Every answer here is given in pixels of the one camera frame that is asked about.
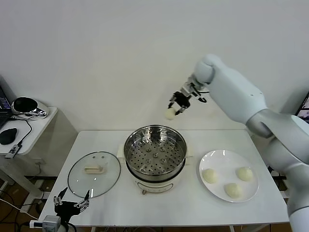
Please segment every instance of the laptop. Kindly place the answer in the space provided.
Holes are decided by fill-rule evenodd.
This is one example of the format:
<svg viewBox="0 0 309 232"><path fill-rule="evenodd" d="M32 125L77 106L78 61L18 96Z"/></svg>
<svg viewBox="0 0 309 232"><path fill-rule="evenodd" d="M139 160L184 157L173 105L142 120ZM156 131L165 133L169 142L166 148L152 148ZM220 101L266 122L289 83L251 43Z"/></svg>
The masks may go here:
<svg viewBox="0 0 309 232"><path fill-rule="evenodd" d="M0 87L0 128L13 115L11 105L5 96L3 89Z"/></svg>

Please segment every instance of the white wall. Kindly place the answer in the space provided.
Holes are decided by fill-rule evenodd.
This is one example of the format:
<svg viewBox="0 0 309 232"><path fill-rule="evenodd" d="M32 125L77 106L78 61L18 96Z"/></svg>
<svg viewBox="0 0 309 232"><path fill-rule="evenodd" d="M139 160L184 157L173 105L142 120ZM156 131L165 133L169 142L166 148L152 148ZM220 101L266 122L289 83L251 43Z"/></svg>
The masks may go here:
<svg viewBox="0 0 309 232"><path fill-rule="evenodd" d="M309 89L308 12L307 0L2 0L0 73L77 131L235 128L212 102L173 122L162 115L207 53L255 83L272 109L297 108Z"/></svg>

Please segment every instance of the cable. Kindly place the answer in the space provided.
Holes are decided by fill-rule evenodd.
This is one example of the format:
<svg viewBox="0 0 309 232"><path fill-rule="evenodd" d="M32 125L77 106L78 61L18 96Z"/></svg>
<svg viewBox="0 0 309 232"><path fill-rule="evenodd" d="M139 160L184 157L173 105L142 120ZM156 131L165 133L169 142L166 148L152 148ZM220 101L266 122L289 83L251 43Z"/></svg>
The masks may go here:
<svg viewBox="0 0 309 232"><path fill-rule="evenodd" d="M69 223L68 222L68 225L70 225L70 226L72 226L73 227L73 229L74 229L74 232L77 232L77 229L76 229L76 227L72 224L72 223Z"/></svg>
<svg viewBox="0 0 309 232"><path fill-rule="evenodd" d="M11 198L12 203L15 204L13 198L12 198L7 192L2 191L2 190L0 190L0 191L3 192L3 193L5 193L6 195L8 195L8 196ZM9 212L3 219L0 220L0 223L3 222L3 221L12 213L13 209L14 209L14 208L12 208L12 209L10 210L10 212Z"/></svg>
<svg viewBox="0 0 309 232"><path fill-rule="evenodd" d="M196 93L199 93L200 95L201 93L209 93L209 91L198 91L193 84L191 84L191 87L195 90Z"/></svg>
<svg viewBox="0 0 309 232"><path fill-rule="evenodd" d="M194 86L193 84L191 84L191 87L194 89L194 91L195 91L196 93L198 93L198 94L196 94L196 93L192 92L192 95L195 96L195 97L198 97L198 96L199 96L198 100L199 100L200 102L202 102L202 103L207 103L207 100L201 95L201 93L195 88L195 86Z"/></svg>
<svg viewBox="0 0 309 232"><path fill-rule="evenodd" d="M25 200L27 199L27 197L28 197L28 194L24 197L24 199L23 199L23 201L22 202L25 202ZM17 213L16 213L16 216L15 216L15 223L18 225L18 223L17 223L17 217L18 217L18 214L19 214L19 210L17 211Z"/></svg>
<svg viewBox="0 0 309 232"><path fill-rule="evenodd" d="M45 194L45 191L41 190L43 192L43 195L40 199L40 201L35 205L35 211L37 211L38 214L41 214L42 210L39 208L40 204L42 203L43 201L43 198L44 198L44 194Z"/></svg>
<svg viewBox="0 0 309 232"><path fill-rule="evenodd" d="M0 224L14 224L14 226L17 225L17 228L19 230L19 224L17 222L0 222Z"/></svg>
<svg viewBox="0 0 309 232"><path fill-rule="evenodd" d="M44 197L44 194L45 194L45 191L44 190L42 190L41 188L40 188L40 190L43 192L43 195L42 195L42 197L41 197L41 199L40 199L40 201L39 202L36 202L36 203L31 203L31 204L20 204L20 205L15 205L15 206L18 206L18 207L23 207L23 206L25 206L25 205L35 205L35 204L42 204L42 201L43 201L43 197Z"/></svg>
<svg viewBox="0 0 309 232"><path fill-rule="evenodd" d="M45 193L42 189L40 189L40 190L43 192L43 194L42 194L42 197L41 197L41 199L40 199L39 202L37 202L37 203L32 203L32 204L22 204L22 205L20 205L20 206L24 206L24 205L36 205L35 210L37 211L38 214L40 214L40 213L38 212L39 210L38 210L37 206L40 205L40 204L42 203L42 200L43 200L43 197L44 197L44 193ZM17 221L18 213L19 213L19 211L16 213L15 222L14 222L14 223L17 225L17 232L20 232L22 226L28 226L28 225L29 225L29 222L27 221L27 222L24 222L23 224L19 225L19 224L16 222L16 221Z"/></svg>
<svg viewBox="0 0 309 232"><path fill-rule="evenodd" d="M28 214L30 217L32 217L32 218L34 218L34 219L36 219L36 220L39 220L38 218L36 218L36 217L30 215L29 213L27 213L26 211L17 208L15 205L12 205L11 203L9 203L9 202L7 202L7 201L1 199L1 198L0 198L0 201L3 201L3 202L5 202L5 203L9 204L10 206L14 207L15 209L18 209L20 212L23 212L23 213L25 213L25 214Z"/></svg>
<svg viewBox="0 0 309 232"><path fill-rule="evenodd" d="M28 123L28 121L27 121L26 119L20 119L20 118L15 118L15 117L12 117L12 118L9 118L9 119L8 119L8 121L15 121L15 120L25 121L25 122L28 124L28 126L30 127L29 132L28 132L28 133L18 142L18 144L17 144L17 145L21 145L22 142L23 142L23 140L31 133L31 131L32 131L32 126Z"/></svg>
<svg viewBox="0 0 309 232"><path fill-rule="evenodd" d="M29 121L37 121L37 120L30 120L30 119L33 118L33 117L37 117L37 116L32 116L32 117L26 118L26 120L29 120Z"/></svg>
<svg viewBox="0 0 309 232"><path fill-rule="evenodd" d="M29 180L33 180L34 178L36 178L39 174L41 174L41 165L40 165L40 163L36 163L36 165L38 165L39 166L39 173L38 174L36 174L35 176L33 176L32 178L30 178Z"/></svg>

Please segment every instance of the stainless steel steamer basket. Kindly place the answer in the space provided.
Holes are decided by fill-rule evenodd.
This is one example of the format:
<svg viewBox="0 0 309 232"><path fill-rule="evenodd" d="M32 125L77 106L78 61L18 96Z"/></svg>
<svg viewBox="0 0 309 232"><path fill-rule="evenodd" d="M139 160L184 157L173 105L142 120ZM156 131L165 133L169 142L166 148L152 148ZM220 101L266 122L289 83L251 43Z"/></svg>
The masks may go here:
<svg viewBox="0 0 309 232"><path fill-rule="evenodd" d="M160 125L137 129L124 146L128 169L146 182L164 182L176 176L184 166L186 153L184 138Z"/></svg>

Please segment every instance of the table leg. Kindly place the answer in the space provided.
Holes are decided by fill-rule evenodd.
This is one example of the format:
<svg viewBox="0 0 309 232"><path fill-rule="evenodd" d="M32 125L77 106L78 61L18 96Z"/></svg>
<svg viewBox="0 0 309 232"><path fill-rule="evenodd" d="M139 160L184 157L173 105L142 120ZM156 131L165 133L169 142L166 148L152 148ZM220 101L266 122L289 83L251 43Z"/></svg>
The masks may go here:
<svg viewBox="0 0 309 232"><path fill-rule="evenodd" d="M5 174L3 171L0 171L0 179L7 181L8 185L13 185L15 181L11 179L7 174Z"/></svg>
<svg viewBox="0 0 309 232"><path fill-rule="evenodd" d="M244 228L241 232L258 232L261 229L263 229L265 226L268 226L269 224L262 224L262 225L248 225L246 228Z"/></svg>
<svg viewBox="0 0 309 232"><path fill-rule="evenodd" d="M29 194L40 197L42 196L42 191L39 190L32 184L28 179L26 179L18 169L16 169L13 165L3 165L0 167L4 173L6 173L10 178L16 181L21 187L29 192Z"/></svg>
<svg viewBox="0 0 309 232"><path fill-rule="evenodd" d="M40 188L42 186L43 182L44 182L44 180L37 180L35 182L34 186L37 187L37 188ZM42 192L42 196L40 196L40 197L34 197L31 194L29 194L27 196L26 200L24 201L24 206L22 206L21 209L24 212L28 212L30 207L31 207L30 204L32 204L35 199L48 199L49 194L50 194L50 192L44 192L44 195L43 195L43 192Z"/></svg>
<svg viewBox="0 0 309 232"><path fill-rule="evenodd" d="M234 226L230 226L230 232L235 232Z"/></svg>

